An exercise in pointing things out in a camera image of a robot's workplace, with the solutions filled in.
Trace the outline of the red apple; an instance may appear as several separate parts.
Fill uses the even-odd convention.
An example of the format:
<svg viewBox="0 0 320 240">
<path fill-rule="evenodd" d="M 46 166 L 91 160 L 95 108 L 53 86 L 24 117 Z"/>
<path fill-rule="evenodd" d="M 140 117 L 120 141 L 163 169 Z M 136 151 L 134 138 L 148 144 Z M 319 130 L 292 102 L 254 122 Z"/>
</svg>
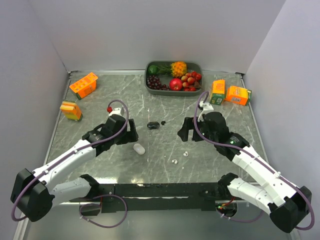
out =
<svg viewBox="0 0 320 240">
<path fill-rule="evenodd" d="M 180 91 L 183 87 L 183 82 L 180 78 L 173 78 L 169 83 L 169 88 L 172 91 Z"/>
</svg>

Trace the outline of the green lime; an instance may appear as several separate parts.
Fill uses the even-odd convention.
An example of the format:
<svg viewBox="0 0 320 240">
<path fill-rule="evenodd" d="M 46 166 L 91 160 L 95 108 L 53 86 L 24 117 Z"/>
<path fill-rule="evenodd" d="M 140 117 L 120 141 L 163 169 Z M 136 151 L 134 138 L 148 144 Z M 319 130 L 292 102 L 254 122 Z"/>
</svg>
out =
<svg viewBox="0 0 320 240">
<path fill-rule="evenodd" d="M 150 65 L 147 71 L 149 75 L 156 75 L 158 73 L 158 67 L 156 65 Z"/>
</svg>

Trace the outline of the orange pineapple toy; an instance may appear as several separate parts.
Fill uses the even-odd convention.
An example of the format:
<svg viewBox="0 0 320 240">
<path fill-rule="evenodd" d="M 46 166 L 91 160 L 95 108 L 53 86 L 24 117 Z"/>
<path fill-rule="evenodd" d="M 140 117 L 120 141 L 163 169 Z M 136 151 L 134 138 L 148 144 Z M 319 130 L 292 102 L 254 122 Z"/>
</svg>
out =
<svg viewBox="0 0 320 240">
<path fill-rule="evenodd" d="M 158 74 L 171 75 L 174 78 L 181 78 L 187 73 L 187 64 L 184 61 L 176 61 L 170 65 L 160 65 Z"/>
</svg>

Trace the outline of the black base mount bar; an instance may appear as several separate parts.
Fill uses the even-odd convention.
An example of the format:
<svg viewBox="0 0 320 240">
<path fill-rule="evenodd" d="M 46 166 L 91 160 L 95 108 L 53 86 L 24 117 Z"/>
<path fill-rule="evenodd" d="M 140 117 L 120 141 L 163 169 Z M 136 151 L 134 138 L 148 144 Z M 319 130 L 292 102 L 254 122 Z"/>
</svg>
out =
<svg viewBox="0 0 320 240">
<path fill-rule="evenodd" d="M 102 213 L 124 211 L 201 210 L 215 211 L 218 203 L 233 197 L 217 182 L 202 183 L 112 183 L 100 184 L 85 197 L 72 203 L 97 204 Z"/>
</svg>

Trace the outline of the white earbud charging case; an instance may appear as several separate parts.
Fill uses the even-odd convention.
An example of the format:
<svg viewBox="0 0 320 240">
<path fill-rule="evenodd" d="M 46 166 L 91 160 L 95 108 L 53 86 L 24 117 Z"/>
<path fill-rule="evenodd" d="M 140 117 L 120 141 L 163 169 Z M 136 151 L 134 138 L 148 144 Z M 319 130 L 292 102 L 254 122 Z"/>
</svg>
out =
<svg viewBox="0 0 320 240">
<path fill-rule="evenodd" d="M 133 149 L 139 155 L 143 155 L 146 152 L 145 148 L 139 143 L 134 144 Z"/>
</svg>

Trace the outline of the black earbud charging case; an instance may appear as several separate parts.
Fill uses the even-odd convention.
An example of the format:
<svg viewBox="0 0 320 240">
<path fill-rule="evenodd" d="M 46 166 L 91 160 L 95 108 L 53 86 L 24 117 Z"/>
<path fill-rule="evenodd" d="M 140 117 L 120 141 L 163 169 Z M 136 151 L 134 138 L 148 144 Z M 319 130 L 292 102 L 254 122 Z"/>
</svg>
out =
<svg viewBox="0 0 320 240">
<path fill-rule="evenodd" d="M 156 130 L 160 127 L 160 123 L 157 121 L 151 121 L 151 122 L 148 122 L 146 126 L 150 130 Z"/>
</svg>

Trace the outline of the grey fruit tray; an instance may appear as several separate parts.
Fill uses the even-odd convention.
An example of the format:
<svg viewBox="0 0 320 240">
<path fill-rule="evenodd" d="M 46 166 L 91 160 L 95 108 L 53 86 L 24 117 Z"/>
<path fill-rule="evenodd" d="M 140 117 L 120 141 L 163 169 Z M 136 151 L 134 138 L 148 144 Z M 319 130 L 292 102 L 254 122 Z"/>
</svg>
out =
<svg viewBox="0 0 320 240">
<path fill-rule="evenodd" d="M 175 97 L 193 97 L 201 94 L 203 92 L 203 88 L 196 90 L 196 91 L 183 91 L 183 88 L 180 91 L 173 91 L 173 90 L 154 90 L 150 89 L 147 87 L 146 80 L 147 77 L 152 76 L 148 73 L 148 67 L 150 65 L 156 65 L 157 67 L 162 66 L 162 65 L 170 65 L 171 63 L 174 62 L 183 62 L 183 61 L 159 61 L 159 60 L 154 60 L 151 61 L 147 64 L 145 68 L 145 74 L 144 74 L 144 85 L 148 92 L 153 95 L 159 95 L 159 96 L 175 96 Z M 202 68 L 200 67 L 199 64 L 195 62 L 188 62 L 184 61 L 187 64 L 187 73 L 191 73 L 193 71 L 200 73 L 202 75 L 202 80 L 200 81 L 201 86 L 203 86 L 203 71 Z M 159 77 L 160 81 L 162 84 L 165 84 L 169 86 L 169 83 L 172 79 L 176 78 L 171 75 L 163 75 L 163 74 L 156 74 L 155 76 Z"/>
</svg>

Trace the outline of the orange carton far right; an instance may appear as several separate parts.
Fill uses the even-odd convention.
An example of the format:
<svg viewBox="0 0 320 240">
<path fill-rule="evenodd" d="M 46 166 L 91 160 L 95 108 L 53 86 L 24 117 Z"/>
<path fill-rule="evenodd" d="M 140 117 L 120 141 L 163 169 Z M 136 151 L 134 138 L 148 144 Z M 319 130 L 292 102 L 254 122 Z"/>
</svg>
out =
<svg viewBox="0 0 320 240">
<path fill-rule="evenodd" d="M 234 104 L 247 106 L 252 98 L 252 91 L 239 86 L 230 86 L 227 89 L 225 100 Z"/>
</svg>

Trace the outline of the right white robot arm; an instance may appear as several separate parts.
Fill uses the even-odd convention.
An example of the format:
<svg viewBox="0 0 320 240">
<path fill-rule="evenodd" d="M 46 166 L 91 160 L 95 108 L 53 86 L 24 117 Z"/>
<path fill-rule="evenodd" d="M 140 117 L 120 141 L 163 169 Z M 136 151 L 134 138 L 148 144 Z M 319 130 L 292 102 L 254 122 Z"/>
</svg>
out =
<svg viewBox="0 0 320 240">
<path fill-rule="evenodd" d="M 274 170 L 240 134 L 229 130 L 220 112 L 210 111 L 199 117 L 186 117 L 177 132 L 183 142 L 193 131 L 192 140 L 212 143 L 216 150 L 248 173 L 254 186 L 233 173 L 224 175 L 218 187 L 223 199 L 241 198 L 267 213 L 278 229 L 290 233 L 312 212 L 312 193 L 298 187 Z"/>
</svg>

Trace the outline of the red lychee bunch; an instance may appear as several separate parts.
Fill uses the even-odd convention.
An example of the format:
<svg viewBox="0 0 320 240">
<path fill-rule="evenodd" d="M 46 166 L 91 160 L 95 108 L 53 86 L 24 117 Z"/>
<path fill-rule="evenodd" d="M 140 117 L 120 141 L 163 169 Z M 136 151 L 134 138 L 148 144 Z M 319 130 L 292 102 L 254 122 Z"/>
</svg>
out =
<svg viewBox="0 0 320 240">
<path fill-rule="evenodd" d="M 202 80 L 202 75 L 196 71 L 187 72 L 181 77 L 182 89 L 185 92 L 195 92 L 202 89 L 200 81 Z"/>
</svg>

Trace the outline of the orange juice carton far left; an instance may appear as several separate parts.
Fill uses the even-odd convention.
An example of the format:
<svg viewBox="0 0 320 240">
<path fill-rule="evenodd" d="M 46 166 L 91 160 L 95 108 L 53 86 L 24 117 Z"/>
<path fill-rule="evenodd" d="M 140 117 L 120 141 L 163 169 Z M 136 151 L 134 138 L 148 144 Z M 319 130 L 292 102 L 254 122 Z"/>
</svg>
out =
<svg viewBox="0 0 320 240">
<path fill-rule="evenodd" d="M 98 76 L 93 72 L 90 72 L 85 77 L 71 84 L 69 88 L 76 95 L 76 97 L 81 100 L 96 90 L 97 79 Z"/>
</svg>

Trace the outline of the green yellow carton right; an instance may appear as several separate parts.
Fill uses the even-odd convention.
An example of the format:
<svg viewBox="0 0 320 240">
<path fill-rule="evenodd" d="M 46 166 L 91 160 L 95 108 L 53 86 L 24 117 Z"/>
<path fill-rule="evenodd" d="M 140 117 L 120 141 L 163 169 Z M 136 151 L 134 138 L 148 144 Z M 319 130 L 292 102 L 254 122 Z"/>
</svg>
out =
<svg viewBox="0 0 320 240">
<path fill-rule="evenodd" d="M 225 89 L 225 80 L 218 79 L 213 81 L 210 92 L 210 103 L 213 105 L 220 106 L 225 100 L 226 89 Z"/>
</svg>

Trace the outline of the yellow orange carton left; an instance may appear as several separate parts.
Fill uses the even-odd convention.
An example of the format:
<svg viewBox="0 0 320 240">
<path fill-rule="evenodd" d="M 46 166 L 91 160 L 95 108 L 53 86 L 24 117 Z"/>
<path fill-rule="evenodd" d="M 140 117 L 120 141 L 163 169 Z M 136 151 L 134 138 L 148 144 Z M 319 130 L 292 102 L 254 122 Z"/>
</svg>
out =
<svg viewBox="0 0 320 240">
<path fill-rule="evenodd" d="M 68 120 L 79 122 L 83 118 L 82 111 L 75 102 L 63 101 L 60 106 L 60 110 Z"/>
</svg>

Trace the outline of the dark grape bunch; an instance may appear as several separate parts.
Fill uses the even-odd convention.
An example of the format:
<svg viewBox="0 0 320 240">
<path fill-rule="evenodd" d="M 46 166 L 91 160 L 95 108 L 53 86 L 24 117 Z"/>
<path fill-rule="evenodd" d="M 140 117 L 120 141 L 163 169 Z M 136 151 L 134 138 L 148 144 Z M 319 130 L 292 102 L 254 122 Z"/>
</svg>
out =
<svg viewBox="0 0 320 240">
<path fill-rule="evenodd" d="M 146 85 L 149 89 L 152 89 L 152 90 L 162 90 L 162 91 L 170 90 L 170 87 L 166 84 L 162 84 L 160 81 L 160 78 L 156 75 L 148 76 L 146 79 Z"/>
</svg>

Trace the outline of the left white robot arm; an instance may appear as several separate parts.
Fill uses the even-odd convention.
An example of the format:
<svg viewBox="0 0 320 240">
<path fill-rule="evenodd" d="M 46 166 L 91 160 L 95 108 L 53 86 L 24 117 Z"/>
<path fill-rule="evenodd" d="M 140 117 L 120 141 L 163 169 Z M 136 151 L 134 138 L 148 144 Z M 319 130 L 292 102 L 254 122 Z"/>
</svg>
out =
<svg viewBox="0 0 320 240">
<path fill-rule="evenodd" d="M 135 121 L 112 114 L 105 123 L 86 132 L 68 151 L 50 163 L 33 171 L 24 168 L 16 175 L 10 200 L 25 218 L 36 222 L 59 203 L 76 198 L 95 200 L 99 195 L 98 182 L 82 175 L 72 182 L 59 180 L 89 160 L 108 151 L 113 145 L 137 142 Z"/>
</svg>

